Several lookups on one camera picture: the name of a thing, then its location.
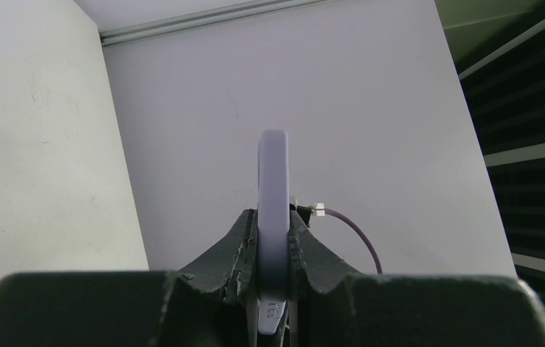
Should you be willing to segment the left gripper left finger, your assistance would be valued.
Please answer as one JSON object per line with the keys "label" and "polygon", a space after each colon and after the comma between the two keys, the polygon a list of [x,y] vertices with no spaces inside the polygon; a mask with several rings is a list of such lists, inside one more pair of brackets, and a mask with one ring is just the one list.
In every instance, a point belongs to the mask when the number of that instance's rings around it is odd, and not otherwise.
{"label": "left gripper left finger", "polygon": [[2,278],[0,346],[247,346],[236,275],[253,218],[180,270]]}

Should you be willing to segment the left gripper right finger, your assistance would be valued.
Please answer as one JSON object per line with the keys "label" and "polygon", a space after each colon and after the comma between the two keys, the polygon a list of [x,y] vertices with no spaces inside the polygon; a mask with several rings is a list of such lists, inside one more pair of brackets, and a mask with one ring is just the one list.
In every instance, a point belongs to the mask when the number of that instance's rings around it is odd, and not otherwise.
{"label": "left gripper right finger", "polygon": [[301,346],[545,346],[545,307],[490,275],[367,275],[292,216]]}

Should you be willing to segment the lavender phone case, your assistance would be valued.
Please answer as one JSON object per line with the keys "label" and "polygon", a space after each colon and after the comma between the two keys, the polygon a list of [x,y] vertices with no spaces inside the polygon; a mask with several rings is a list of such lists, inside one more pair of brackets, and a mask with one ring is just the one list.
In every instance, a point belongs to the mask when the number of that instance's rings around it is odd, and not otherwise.
{"label": "lavender phone case", "polygon": [[258,147],[257,330],[261,335],[276,333],[288,299],[288,175],[287,132],[265,130]]}

